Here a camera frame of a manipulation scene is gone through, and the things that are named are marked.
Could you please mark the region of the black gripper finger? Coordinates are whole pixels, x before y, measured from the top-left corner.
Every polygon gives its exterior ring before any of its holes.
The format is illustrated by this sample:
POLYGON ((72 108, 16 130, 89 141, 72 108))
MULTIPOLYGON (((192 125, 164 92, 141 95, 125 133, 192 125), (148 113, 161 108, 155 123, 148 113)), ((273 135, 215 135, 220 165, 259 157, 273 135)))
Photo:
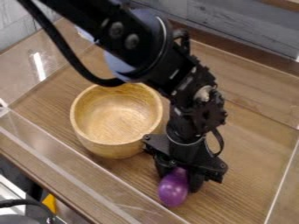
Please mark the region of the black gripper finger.
POLYGON ((189 181, 189 192, 196 193, 200 190, 201 185, 204 183, 204 175, 199 173, 191 173, 188 181, 189 181))
POLYGON ((169 159, 164 154, 156 154, 153 156, 153 164, 160 178, 169 174, 176 167, 175 161, 169 159))

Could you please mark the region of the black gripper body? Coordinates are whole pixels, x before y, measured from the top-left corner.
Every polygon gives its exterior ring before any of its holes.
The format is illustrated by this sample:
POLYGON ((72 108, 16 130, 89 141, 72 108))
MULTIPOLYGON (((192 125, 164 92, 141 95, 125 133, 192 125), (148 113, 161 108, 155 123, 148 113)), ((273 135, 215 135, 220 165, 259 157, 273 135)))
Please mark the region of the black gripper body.
POLYGON ((216 129, 211 133, 219 142, 217 152, 211 150, 205 135, 200 136, 192 143, 180 143, 171 139, 167 134, 144 135, 144 151, 153 158, 156 154, 164 154, 175 161, 176 167, 184 168, 188 174, 203 174, 204 181, 212 180, 220 183, 228 171, 228 165, 220 159, 224 140, 216 129))

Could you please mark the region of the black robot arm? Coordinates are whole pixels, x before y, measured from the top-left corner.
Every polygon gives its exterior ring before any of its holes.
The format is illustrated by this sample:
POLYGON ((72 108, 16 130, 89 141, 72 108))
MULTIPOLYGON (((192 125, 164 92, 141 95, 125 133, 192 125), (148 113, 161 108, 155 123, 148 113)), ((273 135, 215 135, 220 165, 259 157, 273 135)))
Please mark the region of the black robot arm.
POLYGON ((163 134, 143 136, 144 151, 153 156, 160 177, 187 170, 188 190, 205 181, 221 182, 228 165, 207 143, 211 133, 224 143, 217 127, 228 113, 216 78, 191 53, 191 37, 147 9, 131 9, 117 0, 16 0, 32 15, 72 67, 92 83, 117 87, 144 83, 169 101, 163 134), (107 54, 115 77, 103 79, 83 65, 61 33, 36 6, 45 4, 85 33, 107 54))

